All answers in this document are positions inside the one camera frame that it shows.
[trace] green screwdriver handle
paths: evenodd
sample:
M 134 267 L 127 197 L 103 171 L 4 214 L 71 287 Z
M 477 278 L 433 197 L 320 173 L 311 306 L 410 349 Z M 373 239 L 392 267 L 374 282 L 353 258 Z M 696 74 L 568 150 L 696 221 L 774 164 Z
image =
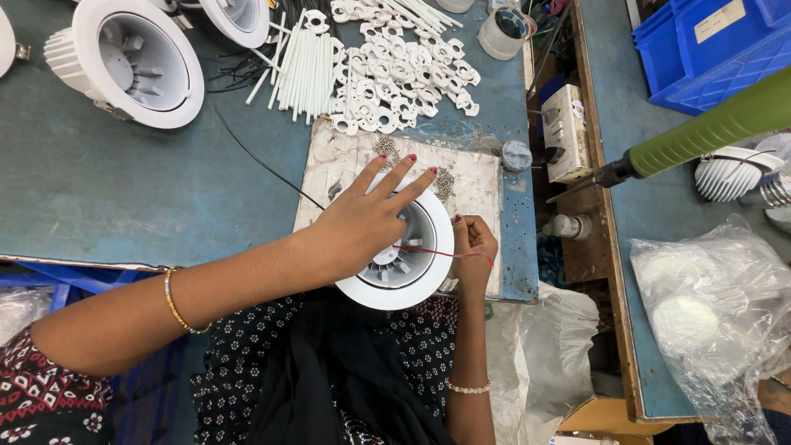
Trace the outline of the green screwdriver handle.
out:
M 768 131 L 791 127 L 791 67 L 741 90 L 702 115 L 629 149 L 642 177 Z

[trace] blue workbench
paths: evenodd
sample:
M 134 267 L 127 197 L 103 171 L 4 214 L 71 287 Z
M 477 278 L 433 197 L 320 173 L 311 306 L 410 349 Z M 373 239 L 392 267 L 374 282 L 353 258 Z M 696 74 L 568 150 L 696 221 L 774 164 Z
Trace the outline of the blue workbench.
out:
M 418 118 L 421 133 L 394 135 L 452 131 L 461 139 L 491 134 L 528 142 L 522 56 L 500 62 L 483 52 L 475 34 L 486 19 L 484 4 L 455 15 L 465 28 L 444 35 L 464 42 L 464 59 L 481 74 L 477 87 L 468 86 L 480 113 L 466 117 L 446 99 L 433 119 Z M 218 105 L 265 162 L 300 184 L 310 127 L 292 123 L 290 112 L 267 110 L 268 82 L 250 106 L 249 89 L 206 95 L 198 117 L 176 130 L 118 121 L 44 61 L 44 41 L 71 26 L 74 3 L 0 0 L 0 6 L 17 41 L 33 48 L 29 61 L 17 61 L 0 78 L 0 257 L 156 270 L 227 257 L 291 233 L 296 192 L 251 160 L 208 104 Z M 340 28 L 347 45 L 359 46 L 359 23 Z M 210 25 L 196 23 L 186 34 L 205 78 L 236 63 L 216 57 L 239 48 Z M 538 287 L 530 170 L 506 174 L 503 191 L 504 276 L 495 297 L 530 300 Z
M 631 39 L 623 0 L 577 0 L 584 28 L 590 86 L 605 162 L 620 159 L 629 147 L 659 135 L 691 116 L 652 105 L 642 65 Z M 620 253 L 611 279 L 613 305 L 620 306 L 616 329 L 623 340 L 621 361 L 627 394 L 633 390 L 630 412 L 645 421 L 689 421 L 692 404 L 673 381 L 654 340 L 629 262 L 631 238 L 677 241 L 697 237 L 740 213 L 754 232 L 772 245 L 784 261 L 791 260 L 791 235 L 778 229 L 763 211 L 745 209 L 736 201 L 706 202 L 694 187 L 694 166 L 682 165 L 654 177 L 630 180 L 610 190 L 611 209 Z

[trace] white plastic sack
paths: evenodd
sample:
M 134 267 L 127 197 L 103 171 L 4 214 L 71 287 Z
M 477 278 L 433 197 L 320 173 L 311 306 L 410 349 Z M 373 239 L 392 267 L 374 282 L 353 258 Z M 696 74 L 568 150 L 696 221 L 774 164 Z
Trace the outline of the white plastic sack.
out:
M 498 445 L 547 445 L 593 394 L 588 350 L 599 313 L 587 296 L 539 283 L 539 304 L 491 302 L 486 362 Z
M 791 268 L 736 214 L 698 238 L 631 242 L 654 336 L 709 440 L 776 445 L 757 390 L 789 365 Z
M 53 287 L 0 287 L 0 344 L 47 315 Z

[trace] white work mat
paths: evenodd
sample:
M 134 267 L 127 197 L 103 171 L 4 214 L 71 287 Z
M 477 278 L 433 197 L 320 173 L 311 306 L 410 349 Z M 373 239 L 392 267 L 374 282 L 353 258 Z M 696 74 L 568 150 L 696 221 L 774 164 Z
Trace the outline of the white work mat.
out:
M 338 179 L 342 187 L 348 187 L 369 161 L 378 156 L 373 147 L 380 137 L 384 135 L 366 131 L 347 136 L 333 130 L 331 121 L 326 117 L 318 119 L 313 125 L 302 191 L 323 207 L 330 205 L 328 189 Z M 401 158 L 410 153 L 418 155 L 418 161 L 407 174 L 408 177 L 416 178 L 432 166 L 444 167 L 453 176 L 453 194 L 445 202 L 449 219 L 457 213 L 480 215 L 500 242 L 500 158 L 491 154 L 431 146 L 410 139 L 392 139 L 395 151 Z M 430 190 L 437 193 L 436 184 L 432 184 Z M 313 224 L 320 214 L 321 210 L 315 204 L 300 196 L 294 231 Z M 486 289 L 488 295 L 500 294 L 501 270 L 502 259 L 498 252 Z

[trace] woman's right hand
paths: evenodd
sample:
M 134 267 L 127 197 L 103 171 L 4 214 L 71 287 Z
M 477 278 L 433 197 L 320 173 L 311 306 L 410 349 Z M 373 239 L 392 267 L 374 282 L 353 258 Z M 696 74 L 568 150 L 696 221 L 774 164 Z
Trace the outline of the woman's right hand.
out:
M 437 168 L 432 167 L 389 197 L 417 159 L 414 154 L 405 156 L 371 193 L 365 194 L 387 162 L 387 155 L 374 158 L 315 223 L 293 234 L 306 265 L 318 274 L 312 280 L 323 286 L 355 276 L 379 252 L 401 238 L 407 223 L 398 218 L 399 212 L 437 177 Z
M 456 239 L 456 255 L 485 253 L 494 261 L 497 256 L 498 242 L 483 218 L 477 215 L 456 215 L 450 222 L 453 225 L 453 237 Z M 453 260 L 453 275 L 459 279 L 459 296 L 482 299 L 486 294 L 486 284 L 489 283 L 491 272 L 491 264 L 480 255 L 455 258 Z

